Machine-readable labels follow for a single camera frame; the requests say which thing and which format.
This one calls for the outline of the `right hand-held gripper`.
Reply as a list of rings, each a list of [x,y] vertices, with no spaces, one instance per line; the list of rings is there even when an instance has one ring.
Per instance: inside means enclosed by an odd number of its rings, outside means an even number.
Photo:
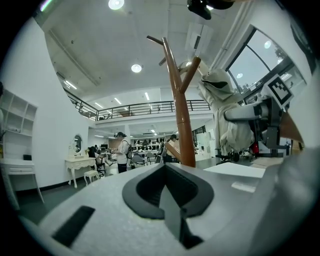
[[[280,124],[287,105],[293,99],[291,89],[283,79],[274,75],[254,96],[255,104],[248,104],[226,110],[225,120],[242,122],[259,119],[257,137],[270,150],[286,150],[287,145],[280,144]]]

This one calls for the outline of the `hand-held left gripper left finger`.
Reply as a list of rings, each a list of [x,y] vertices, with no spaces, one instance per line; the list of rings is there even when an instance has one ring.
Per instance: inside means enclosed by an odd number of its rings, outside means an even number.
[[[80,256],[183,256],[187,250],[163,220],[137,216],[122,197],[124,185],[151,170],[139,167],[104,177],[85,186],[50,211],[40,228],[53,235],[81,206],[95,211],[71,249]]]

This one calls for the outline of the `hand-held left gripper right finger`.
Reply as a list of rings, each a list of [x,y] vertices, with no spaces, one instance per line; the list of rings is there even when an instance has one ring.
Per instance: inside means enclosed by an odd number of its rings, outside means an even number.
[[[262,170],[235,163],[205,170],[168,163],[164,173],[164,221],[186,249],[184,256],[244,256],[245,236],[234,222],[255,192]]]

